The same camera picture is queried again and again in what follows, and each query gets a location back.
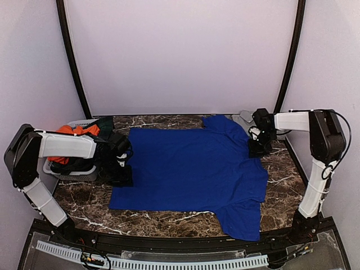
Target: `black curved frame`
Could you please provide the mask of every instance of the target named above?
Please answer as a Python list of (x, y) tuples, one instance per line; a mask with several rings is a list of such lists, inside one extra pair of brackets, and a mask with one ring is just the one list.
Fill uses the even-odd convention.
[[(304, 13), (305, 13), (305, 2), (306, 2), (305, 0), (298, 0), (298, 9), (296, 12), (295, 26), (294, 26), (294, 32), (292, 34), (290, 52), (289, 52), (289, 56), (287, 59), (287, 64), (285, 67), (285, 72), (284, 72), (283, 80), (282, 80), (281, 87), (279, 90), (279, 94), (277, 97), (277, 101), (275, 104), (274, 113), (280, 112), (281, 107), (284, 103), (287, 88), (289, 86), (291, 73), (293, 71), (293, 67), (294, 67), (294, 63), (295, 63), (296, 52), (297, 52), (298, 46), (299, 46), (300, 33), (301, 33), (303, 19), (304, 19)], [(56, 0), (56, 4), (57, 4), (58, 18), (59, 18), (60, 26), (61, 26), (62, 38), (64, 40), (65, 50), (66, 50), (66, 54), (67, 54), (67, 60), (69, 61), (69, 66), (71, 69), (71, 74), (73, 75), (76, 91), (78, 93), (80, 103), (81, 103), (81, 106), (83, 108), (86, 118), (91, 119), (92, 115), (91, 115), (91, 112), (89, 109), (89, 104), (88, 104), (86, 96), (85, 96), (84, 88), (81, 83), (81, 79), (79, 76), (79, 70), (77, 67), (76, 60), (75, 60), (73, 46), (71, 44), (68, 21), (66, 20), (66, 11), (65, 11), (64, 0)]]

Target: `blue t-shirt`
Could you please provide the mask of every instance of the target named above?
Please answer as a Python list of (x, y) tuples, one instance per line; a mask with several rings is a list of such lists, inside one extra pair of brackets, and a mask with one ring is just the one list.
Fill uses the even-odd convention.
[(110, 209), (211, 211), (235, 239), (260, 238), (268, 173), (249, 158), (248, 135), (223, 115), (203, 129), (133, 128), (133, 187), (113, 188)]

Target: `t-shirt sleeve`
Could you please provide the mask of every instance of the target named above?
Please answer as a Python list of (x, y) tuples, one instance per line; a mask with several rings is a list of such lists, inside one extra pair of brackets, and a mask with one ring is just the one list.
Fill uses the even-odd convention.
[(224, 133), (236, 140), (248, 141), (249, 136), (244, 129), (235, 121), (226, 118), (224, 115), (214, 115), (202, 118), (205, 129), (218, 133)]
[(224, 233), (234, 239), (260, 240), (260, 203), (254, 200), (236, 202), (215, 211)]

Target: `white panel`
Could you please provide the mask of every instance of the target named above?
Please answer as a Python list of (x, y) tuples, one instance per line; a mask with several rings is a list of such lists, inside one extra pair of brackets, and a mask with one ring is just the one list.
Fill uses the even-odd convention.
[[(283, 111), (316, 108), (335, 109), (352, 126), (352, 147), (336, 169), (323, 210), (334, 217), (350, 264), (359, 269), (360, 1), (307, 1)], [(308, 134), (292, 132), (289, 138), (309, 175), (312, 159)]]
[[(0, 155), (24, 123), (56, 130), (83, 119), (66, 58), (56, 1), (0, 1)], [(40, 175), (49, 190), (56, 178)], [(17, 269), (34, 217), (0, 162), (0, 269)]]
[(66, 1), (93, 115), (273, 110), (297, 1)]

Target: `robotic arm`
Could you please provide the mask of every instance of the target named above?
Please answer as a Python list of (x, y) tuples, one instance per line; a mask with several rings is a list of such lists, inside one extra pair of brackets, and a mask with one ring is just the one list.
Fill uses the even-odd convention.
[(6, 150), (4, 161), (14, 187), (24, 193), (53, 226), (61, 229), (73, 226), (73, 221), (41, 181), (37, 172), (38, 159), (47, 156), (92, 159), (96, 165), (111, 172), (109, 179), (112, 185), (124, 186), (131, 182), (131, 168), (120, 166), (118, 157), (129, 147), (127, 138), (117, 133), (104, 141), (90, 135), (76, 136), (35, 130), (31, 125), (24, 124)]
[(312, 170), (308, 186), (295, 212), (289, 239), (302, 242), (314, 235), (318, 215), (329, 192), (331, 175), (345, 150), (345, 137), (337, 113), (333, 110), (292, 111), (269, 114), (266, 109), (253, 113), (256, 127), (249, 129), (250, 157), (261, 157), (271, 151), (272, 140), (279, 131), (305, 131), (310, 134)]

